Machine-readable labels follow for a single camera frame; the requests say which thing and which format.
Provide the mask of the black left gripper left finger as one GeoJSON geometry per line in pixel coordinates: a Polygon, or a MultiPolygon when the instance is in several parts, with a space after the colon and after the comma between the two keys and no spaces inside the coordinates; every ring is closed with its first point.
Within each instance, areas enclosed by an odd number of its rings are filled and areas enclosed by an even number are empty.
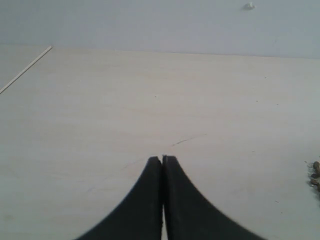
{"type": "Polygon", "coordinates": [[[79,239],[160,240],[162,227],[162,163],[152,156],[121,203],[79,239]]]}

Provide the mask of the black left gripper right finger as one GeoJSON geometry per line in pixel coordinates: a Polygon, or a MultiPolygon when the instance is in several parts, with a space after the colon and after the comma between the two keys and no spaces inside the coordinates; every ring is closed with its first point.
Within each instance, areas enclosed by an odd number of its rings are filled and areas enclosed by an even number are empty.
{"type": "Polygon", "coordinates": [[[169,240],[260,240],[212,205],[173,155],[162,157],[162,191],[169,240]]]}

